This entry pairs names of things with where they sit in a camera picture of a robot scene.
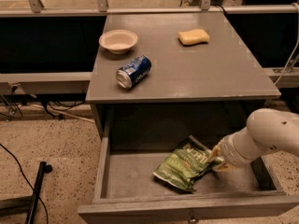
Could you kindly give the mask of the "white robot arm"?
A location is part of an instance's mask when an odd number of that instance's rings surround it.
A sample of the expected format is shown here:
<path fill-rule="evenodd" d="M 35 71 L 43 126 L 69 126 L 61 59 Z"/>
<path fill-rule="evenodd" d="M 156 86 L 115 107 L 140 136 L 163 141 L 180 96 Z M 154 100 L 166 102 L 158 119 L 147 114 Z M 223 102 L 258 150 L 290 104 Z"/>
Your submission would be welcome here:
<path fill-rule="evenodd" d="M 212 170 L 225 172 L 278 151 L 299 156 L 299 115 L 261 108 L 249 115 L 245 128 L 224 136 L 213 147 L 208 161 L 221 160 Z"/>

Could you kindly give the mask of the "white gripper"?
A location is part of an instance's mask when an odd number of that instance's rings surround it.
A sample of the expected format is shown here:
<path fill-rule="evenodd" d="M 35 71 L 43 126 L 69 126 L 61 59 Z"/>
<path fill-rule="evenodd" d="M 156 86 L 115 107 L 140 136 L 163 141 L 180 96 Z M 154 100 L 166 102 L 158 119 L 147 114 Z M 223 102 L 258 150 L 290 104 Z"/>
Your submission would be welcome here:
<path fill-rule="evenodd" d="M 235 167 L 242 167 L 249 163 L 247 156 L 247 147 L 249 136 L 246 133 L 233 133 L 226 135 L 221 142 L 214 146 L 207 159 L 209 163 L 222 162 L 221 155 L 227 162 L 215 165 L 212 170 L 214 172 L 230 172 Z"/>

